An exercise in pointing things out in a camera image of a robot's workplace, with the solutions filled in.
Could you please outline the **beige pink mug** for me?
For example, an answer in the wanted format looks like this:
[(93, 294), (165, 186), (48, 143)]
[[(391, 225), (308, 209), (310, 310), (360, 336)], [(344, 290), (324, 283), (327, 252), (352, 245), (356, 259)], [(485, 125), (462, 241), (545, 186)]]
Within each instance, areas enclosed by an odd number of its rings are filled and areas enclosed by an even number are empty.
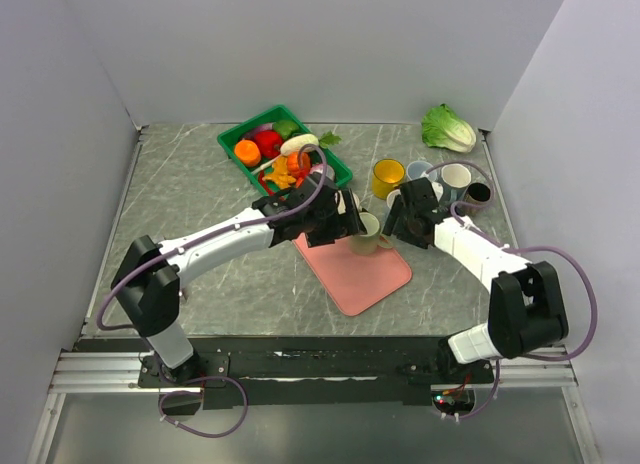
[(351, 189), (342, 191), (341, 210), (342, 214), (349, 218), (358, 218), (360, 216), (360, 200)]

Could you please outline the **light green mug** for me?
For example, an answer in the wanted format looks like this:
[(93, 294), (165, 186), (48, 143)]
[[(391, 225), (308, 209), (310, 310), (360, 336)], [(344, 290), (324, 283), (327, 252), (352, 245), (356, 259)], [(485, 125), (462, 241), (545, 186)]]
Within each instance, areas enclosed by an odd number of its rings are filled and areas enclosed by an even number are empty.
[(364, 225), (364, 231), (350, 236), (348, 239), (349, 248), (354, 254), (368, 256), (378, 248), (393, 248), (393, 244), (389, 239), (382, 235), (381, 224), (373, 214), (361, 212), (359, 218)]

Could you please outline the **pale blue grey mug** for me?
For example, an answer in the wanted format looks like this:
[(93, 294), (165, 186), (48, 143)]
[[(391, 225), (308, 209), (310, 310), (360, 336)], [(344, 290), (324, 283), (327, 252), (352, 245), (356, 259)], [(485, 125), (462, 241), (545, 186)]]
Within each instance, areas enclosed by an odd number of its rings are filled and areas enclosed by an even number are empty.
[(422, 177), (428, 178), (431, 182), (437, 182), (439, 170), (424, 160), (413, 161), (406, 167), (406, 176), (409, 181), (417, 180)]

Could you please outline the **yellow mug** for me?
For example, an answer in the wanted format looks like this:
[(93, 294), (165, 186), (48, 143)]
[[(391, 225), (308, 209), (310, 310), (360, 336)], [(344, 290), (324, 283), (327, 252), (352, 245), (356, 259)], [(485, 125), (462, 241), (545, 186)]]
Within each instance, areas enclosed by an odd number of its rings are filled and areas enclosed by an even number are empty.
[(372, 169), (371, 190), (375, 197), (385, 199), (405, 180), (405, 167), (395, 159), (382, 159)]

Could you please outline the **dark grey mug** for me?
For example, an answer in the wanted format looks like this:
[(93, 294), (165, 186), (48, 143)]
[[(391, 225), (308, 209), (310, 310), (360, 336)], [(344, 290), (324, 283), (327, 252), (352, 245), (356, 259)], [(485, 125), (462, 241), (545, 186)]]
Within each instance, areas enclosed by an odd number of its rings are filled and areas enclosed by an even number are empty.
[(440, 171), (442, 200), (446, 203), (460, 200), (471, 184), (471, 180), (471, 172), (465, 165), (453, 163), (443, 166)]

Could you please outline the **brown striped mug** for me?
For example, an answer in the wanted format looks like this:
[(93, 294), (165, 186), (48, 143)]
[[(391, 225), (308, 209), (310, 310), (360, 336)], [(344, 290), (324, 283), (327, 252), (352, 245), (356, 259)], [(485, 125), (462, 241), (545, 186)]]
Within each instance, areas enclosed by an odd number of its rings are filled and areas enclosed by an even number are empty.
[(470, 184), (463, 196), (462, 214), (476, 215), (490, 204), (492, 198), (493, 191), (489, 185), (481, 182)]

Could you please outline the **light blue faceted mug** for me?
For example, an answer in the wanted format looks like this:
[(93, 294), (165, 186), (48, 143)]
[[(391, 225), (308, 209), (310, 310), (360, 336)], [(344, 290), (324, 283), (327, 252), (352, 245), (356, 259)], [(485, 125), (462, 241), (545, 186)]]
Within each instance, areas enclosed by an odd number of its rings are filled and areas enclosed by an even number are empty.
[(387, 209), (391, 210), (395, 199), (400, 195), (400, 190), (399, 189), (394, 189), (393, 191), (391, 191), (387, 197), (386, 197), (386, 205), (387, 205)]

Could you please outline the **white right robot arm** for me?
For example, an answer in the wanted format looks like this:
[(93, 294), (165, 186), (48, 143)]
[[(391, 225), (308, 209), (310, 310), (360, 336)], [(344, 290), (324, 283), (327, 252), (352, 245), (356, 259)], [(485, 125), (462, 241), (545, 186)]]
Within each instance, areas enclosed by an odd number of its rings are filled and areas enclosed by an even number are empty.
[(426, 178), (399, 186), (383, 233), (415, 247), (434, 247), (469, 271), (489, 293), (487, 320), (443, 338), (437, 371), (459, 382), (472, 363), (521, 357), (568, 335), (558, 273), (546, 261), (532, 263), (479, 235), (469, 217), (453, 217)]

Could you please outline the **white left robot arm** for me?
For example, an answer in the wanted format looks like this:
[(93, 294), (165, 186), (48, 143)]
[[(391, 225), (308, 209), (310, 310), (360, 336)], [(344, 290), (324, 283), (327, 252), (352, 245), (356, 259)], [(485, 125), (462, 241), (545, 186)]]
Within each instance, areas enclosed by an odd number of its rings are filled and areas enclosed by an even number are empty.
[(160, 359), (162, 374), (177, 386), (201, 372), (197, 351), (178, 322), (180, 293), (202, 274), (254, 251), (305, 237), (324, 246), (364, 233), (353, 194), (314, 173), (292, 190), (263, 196), (217, 225), (186, 237), (136, 239), (111, 283), (133, 329)]

